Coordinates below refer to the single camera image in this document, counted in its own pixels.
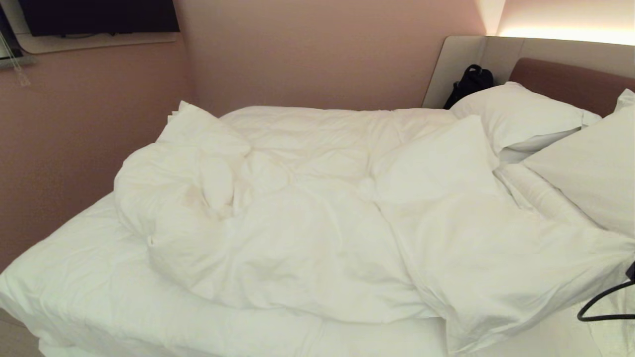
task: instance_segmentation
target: bed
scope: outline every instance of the bed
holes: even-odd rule
[[[528,58],[518,62],[511,81],[602,116],[613,112],[624,88],[635,89],[633,79]],[[567,90],[581,86],[584,91]],[[346,151],[350,142],[368,146],[373,161],[403,142],[455,122],[457,116],[434,109],[350,112],[250,107],[221,120],[239,129],[254,146],[281,157],[288,153],[277,143],[291,140],[287,144],[310,147],[304,154],[318,164],[324,155],[331,160],[310,167],[298,162],[295,172],[306,170],[307,175],[319,176],[337,167],[342,180],[357,181],[357,172],[370,164],[359,159],[355,150]],[[312,130],[327,135],[296,135],[292,140],[280,134],[306,130],[298,126],[301,122],[314,123]],[[263,126],[280,137],[264,137]],[[326,150],[332,148],[346,150],[332,156]],[[493,194],[500,199],[536,216],[576,227],[598,227],[561,189],[525,165],[502,165],[494,174],[497,191]],[[212,303],[151,268],[147,242],[121,223],[116,205],[113,194],[104,197],[0,275],[0,307],[40,338],[40,350],[47,357],[451,355],[442,318],[349,323],[292,309]],[[632,307],[624,301],[618,303]],[[466,355],[607,357],[635,353],[628,336],[635,325],[627,321],[581,323],[576,319],[581,307],[576,304],[556,312],[511,339]],[[610,311],[612,307],[603,305],[601,309]]]

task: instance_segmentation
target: pink headboard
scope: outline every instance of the pink headboard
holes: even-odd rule
[[[519,59],[509,80],[603,117],[613,112],[624,89],[635,91],[635,78],[532,58]]]

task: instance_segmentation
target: light strip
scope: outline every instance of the light strip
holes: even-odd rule
[[[558,27],[516,27],[500,31],[502,37],[566,39],[574,41],[635,45],[635,30],[576,29]]]

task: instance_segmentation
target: upholstered headboard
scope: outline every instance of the upholstered headboard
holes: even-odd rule
[[[601,116],[613,112],[625,88],[635,91],[634,78],[532,58],[520,58],[509,80]]]
[[[449,36],[443,43],[422,107],[443,108],[452,92],[452,83],[461,79],[463,72],[470,64],[478,64],[485,69],[489,69],[494,75],[494,82],[496,84],[504,84],[509,80],[509,76],[520,58],[535,58],[541,61],[555,62],[553,65],[568,64],[605,72],[601,75],[603,77],[611,76],[610,74],[612,74],[635,78],[635,46],[627,44],[500,36]],[[580,77],[581,74],[577,71],[568,71],[568,69],[573,67],[547,68],[538,67],[538,65],[526,65],[530,66],[528,71],[533,72],[533,68],[539,73],[548,71],[550,68],[557,68],[554,74],[538,75],[539,81],[547,80],[545,83],[557,81],[559,84],[554,85],[557,90],[569,88],[568,90],[570,91],[573,87],[564,85],[566,83],[575,83],[575,90],[589,90],[587,96],[595,90],[605,93],[602,87],[594,88],[596,83],[601,82],[592,79],[593,85],[589,86],[589,77]],[[589,76],[591,78],[596,77],[592,74],[589,74]],[[526,85],[530,86],[529,81],[531,81],[531,78],[524,79],[528,80]],[[614,98],[609,99],[609,102],[614,102]]]

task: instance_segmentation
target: bedding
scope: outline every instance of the bedding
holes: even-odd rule
[[[626,90],[619,102],[635,96]],[[599,225],[635,234],[635,106],[564,138],[523,164],[548,180]]]
[[[116,207],[157,271],[214,303],[349,323],[440,316],[450,351],[464,353],[620,283],[635,257],[633,239],[501,200],[477,116],[416,135],[367,177],[367,136],[348,134],[350,121],[276,138],[283,159],[194,110],[126,160]]]
[[[601,117],[507,82],[468,95],[451,109],[458,118],[481,116],[492,149],[535,152]]]
[[[498,154],[498,158],[501,164],[517,164],[533,154],[535,154],[535,152],[516,151],[505,147],[500,151],[500,154]]]
[[[510,190],[517,204],[529,212],[543,217],[566,222],[575,226],[598,227],[589,216],[573,204],[565,195],[544,178],[525,165],[503,165],[495,175]],[[589,329],[589,338],[596,344],[602,356],[632,356],[635,354],[635,320],[595,321],[581,324],[575,314],[584,304],[575,306],[571,312],[574,324]],[[600,300],[592,309],[594,315],[631,314],[635,311],[633,290],[620,290]]]
[[[150,268],[145,242],[119,223],[112,194],[0,274],[0,307],[40,338],[46,357],[450,356],[440,318],[346,324],[196,297]],[[620,345],[597,344],[576,313],[561,311],[467,356],[627,356]]]

